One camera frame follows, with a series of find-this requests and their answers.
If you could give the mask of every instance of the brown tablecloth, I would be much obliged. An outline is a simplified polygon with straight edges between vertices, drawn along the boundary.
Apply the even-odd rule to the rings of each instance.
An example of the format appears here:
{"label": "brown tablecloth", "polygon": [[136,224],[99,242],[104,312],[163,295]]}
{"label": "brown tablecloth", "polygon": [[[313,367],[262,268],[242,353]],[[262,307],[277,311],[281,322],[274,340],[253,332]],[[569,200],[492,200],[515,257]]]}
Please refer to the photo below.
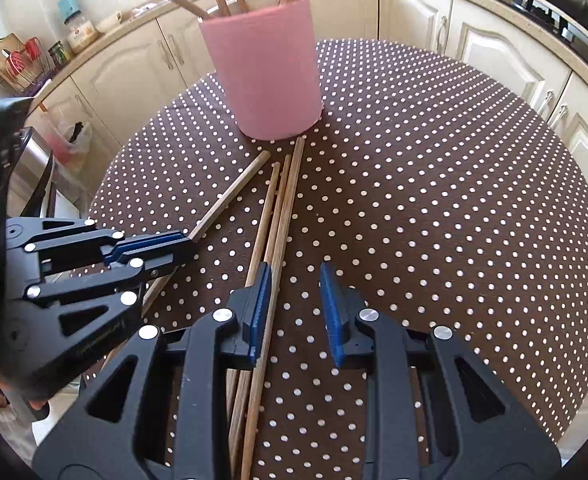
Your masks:
{"label": "brown tablecloth", "polygon": [[[405,326],[456,329],[557,441],[588,389],[588,186],[570,153],[463,63],[376,41],[318,53],[325,108],[306,132],[252,476],[360,478],[365,380],[328,354],[324,260]],[[282,160],[293,140],[244,137],[210,75],[130,140],[91,216],[128,235],[189,232],[261,149]],[[190,325],[243,286],[269,174],[230,205],[149,322]]]}

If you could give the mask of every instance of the pink bowl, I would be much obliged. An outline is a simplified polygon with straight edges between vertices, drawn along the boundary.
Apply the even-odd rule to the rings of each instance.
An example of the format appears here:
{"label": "pink bowl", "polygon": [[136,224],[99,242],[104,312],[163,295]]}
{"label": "pink bowl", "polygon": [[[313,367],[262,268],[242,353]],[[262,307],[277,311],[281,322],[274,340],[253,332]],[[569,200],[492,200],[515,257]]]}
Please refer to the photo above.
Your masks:
{"label": "pink bowl", "polygon": [[247,0],[258,10],[199,20],[239,129],[260,140],[304,132],[323,108],[309,0],[277,2]]}

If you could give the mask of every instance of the plastic bag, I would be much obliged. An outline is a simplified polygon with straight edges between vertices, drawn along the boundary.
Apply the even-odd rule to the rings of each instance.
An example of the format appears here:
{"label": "plastic bag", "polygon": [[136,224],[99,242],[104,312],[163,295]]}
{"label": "plastic bag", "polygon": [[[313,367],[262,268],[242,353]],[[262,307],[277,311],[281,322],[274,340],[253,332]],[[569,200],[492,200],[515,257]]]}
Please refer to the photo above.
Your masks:
{"label": "plastic bag", "polygon": [[[69,142],[76,122],[82,122],[83,127],[74,142]],[[49,144],[56,160],[71,173],[78,174],[83,169],[92,143],[93,130],[89,118],[71,123],[64,110],[51,108],[37,118],[34,127]]]}

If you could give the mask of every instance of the metal handle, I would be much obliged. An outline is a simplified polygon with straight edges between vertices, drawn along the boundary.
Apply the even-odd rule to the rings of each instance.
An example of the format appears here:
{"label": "metal handle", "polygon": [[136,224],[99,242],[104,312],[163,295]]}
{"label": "metal handle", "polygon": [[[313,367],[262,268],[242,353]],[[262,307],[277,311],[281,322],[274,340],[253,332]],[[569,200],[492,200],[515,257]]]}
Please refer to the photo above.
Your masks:
{"label": "metal handle", "polygon": [[444,45],[440,43],[440,34],[445,30],[445,26],[448,24],[448,19],[446,16],[442,16],[440,18],[440,25],[439,28],[436,30],[436,53],[442,54],[444,50]]}
{"label": "metal handle", "polygon": [[545,98],[538,107],[538,110],[536,110],[536,113],[538,115],[541,115],[545,111],[545,108],[552,102],[552,99],[554,99],[554,91],[548,90],[548,93],[545,94]]}
{"label": "metal handle", "polygon": [[168,53],[167,49],[165,48],[165,41],[158,40],[158,47],[161,49],[161,52],[163,53],[163,60],[165,61],[165,64],[167,65],[168,69],[174,70],[174,64],[170,60],[172,56],[170,53]]}
{"label": "metal handle", "polygon": [[562,105],[559,108],[558,113],[556,114],[556,117],[552,121],[552,124],[549,125],[549,129],[554,130],[556,128],[556,126],[558,125],[558,123],[561,121],[561,119],[567,115],[568,111],[569,111],[569,108],[567,107],[567,105]]}
{"label": "metal handle", "polygon": [[91,111],[90,108],[85,104],[85,101],[81,98],[79,94],[74,94],[74,98],[77,100],[78,104],[81,105],[81,108],[89,117],[94,116],[93,111]]}
{"label": "metal handle", "polygon": [[172,49],[174,49],[174,55],[176,56],[176,60],[178,61],[179,65],[183,65],[185,63],[185,61],[183,60],[183,54],[181,54],[181,51],[178,48],[178,45],[176,44],[176,40],[174,39],[174,36],[172,34],[170,34],[167,39],[170,42],[170,52],[172,51]]}

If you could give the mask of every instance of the blue lid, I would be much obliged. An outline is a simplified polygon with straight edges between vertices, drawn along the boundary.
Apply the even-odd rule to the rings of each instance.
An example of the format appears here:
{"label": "blue lid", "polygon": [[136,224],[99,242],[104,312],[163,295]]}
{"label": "blue lid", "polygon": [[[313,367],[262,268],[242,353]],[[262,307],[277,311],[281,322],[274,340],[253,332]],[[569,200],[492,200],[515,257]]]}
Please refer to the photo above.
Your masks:
{"label": "blue lid", "polygon": [[58,1],[58,12],[63,17],[63,21],[68,19],[72,14],[78,12],[77,0],[59,0]]}

